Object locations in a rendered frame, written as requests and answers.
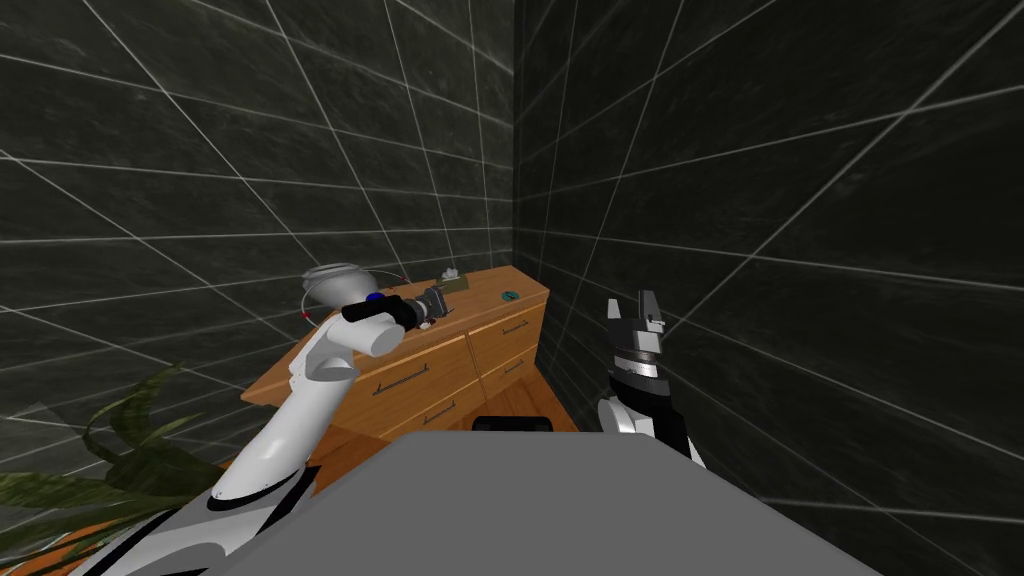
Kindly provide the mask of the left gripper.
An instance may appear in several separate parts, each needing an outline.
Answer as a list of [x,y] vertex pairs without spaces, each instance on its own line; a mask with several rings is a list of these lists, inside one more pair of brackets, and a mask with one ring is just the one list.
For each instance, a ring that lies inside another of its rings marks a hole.
[[444,299],[442,287],[428,287],[421,295],[415,297],[421,313],[419,326],[430,327],[440,318],[450,315],[451,310]]

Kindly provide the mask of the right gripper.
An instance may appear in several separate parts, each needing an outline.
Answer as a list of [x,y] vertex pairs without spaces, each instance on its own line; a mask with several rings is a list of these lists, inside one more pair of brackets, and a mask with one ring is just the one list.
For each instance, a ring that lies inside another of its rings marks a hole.
[[652,290],[641,290],[638,302],[641,318],[622,318],[618,300],[608,299],[606,316],[612,354],[636,362],[655,362],[662,354],[666,323]]

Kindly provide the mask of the wooden dresser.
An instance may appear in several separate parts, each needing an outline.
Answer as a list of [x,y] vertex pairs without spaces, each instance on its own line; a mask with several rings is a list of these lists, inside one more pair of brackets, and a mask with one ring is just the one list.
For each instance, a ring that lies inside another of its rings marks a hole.
[[[444,294],[444,299],[451,310],[449,316],[438,319],[427,329],[416,328],[408,331],[397,347],[387,355],[371,357],[359,352],[355,353],[354,363],[360,371],[359,376],[387,366],[408,355],[431,348],[459,336],[466,337],[469,344],[468,333],[471,330],[488,325],[521,310],[545,304],[548,295],[547,290],[542,285],[511,266],[472,272],[469,274],[468,280],[468,290]],[[435,285],[426,281],[408,284],[386,291],[380,297],[399,295],[404,299],[413,299],[430,286]],[[520,295],[520,299],[505,302],[501,298],[501,293],[504,291],[515,291]],[[252,384],[243,394],[243,399],[252,404],[272,405],[280,408],[291,394],[289,385],[290,363],[327,319],[315,325],[311,332]],[[479,379],[481,382],[482,376],[479,375],[475,361],[474,366],[477,373],[476,380]]]

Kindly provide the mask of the narrow wooden drawer front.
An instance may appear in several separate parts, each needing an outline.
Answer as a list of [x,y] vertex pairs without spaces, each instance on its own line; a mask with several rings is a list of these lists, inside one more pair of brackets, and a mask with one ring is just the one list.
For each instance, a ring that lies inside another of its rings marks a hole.
[[484,398],[497,398],[506,388],[529,375],[535,368],[538,344],[522,351],[515,357],[499,362],[481,377]]
[[[468,341],[480,376],[499,362],[538,344],[545,310],[546,304],[524,308],[468,333]],[[503,327],[515,325],[522,320],[527,320],[530,324],[514,333],[502,334]]]

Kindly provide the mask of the wide wooden drawer front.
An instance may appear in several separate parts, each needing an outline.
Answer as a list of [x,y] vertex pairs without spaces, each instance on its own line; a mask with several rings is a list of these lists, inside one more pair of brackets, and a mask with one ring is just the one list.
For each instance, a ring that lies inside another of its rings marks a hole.
[[[373,396],[384,384],[429,364],[430,371],[403,384]],[[430,405],[476,380],[477,373],[467,338],[459,336],[428,349],[408,355],[359,376],[346,393],[331,424],[337,428],[381,438]]]
[[[453,400],[457,402],[456,408],[450,410],[447,413],[427,425],[422,424],[425,416],[435,414],[439,410],[449,406]],[[400,436],[419,430],[447,429],[484,402],[485,398],[482,384],[479,379],[474,380],[461,389],[452,393],[442,400],[430,405],[426,409],[423,409],[403,422],[391,427],[381,436],[381,439],[391,442]]]

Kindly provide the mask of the white basin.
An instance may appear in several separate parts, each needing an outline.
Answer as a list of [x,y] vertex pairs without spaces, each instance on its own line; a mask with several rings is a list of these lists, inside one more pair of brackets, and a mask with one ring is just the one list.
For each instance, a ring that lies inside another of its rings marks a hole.
[[302,275],[304,290],[301,305],[308,302],[331,308],[342,308],[364,302],[379,289],[371,273],[358,265],[336,263],[311,268]]

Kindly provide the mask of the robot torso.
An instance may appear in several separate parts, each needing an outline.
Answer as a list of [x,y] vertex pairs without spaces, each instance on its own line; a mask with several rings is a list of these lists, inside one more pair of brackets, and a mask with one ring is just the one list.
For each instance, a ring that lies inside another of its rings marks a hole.
[[880,576],[641,434],[416,431],[203,576]]

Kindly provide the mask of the green leafy plant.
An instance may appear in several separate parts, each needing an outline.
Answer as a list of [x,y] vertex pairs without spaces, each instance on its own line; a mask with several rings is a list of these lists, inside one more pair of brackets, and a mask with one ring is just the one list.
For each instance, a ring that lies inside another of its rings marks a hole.
[[221,474],[191,433],[237,408],[237,390],[216,390],[178,366],[135,384],[29,405],[16,421],[66,429],[90,459],[65,472],[0,471],[0,508],[37,518],[0,528],[0,576],[67,573],[158,512],[183,505]]

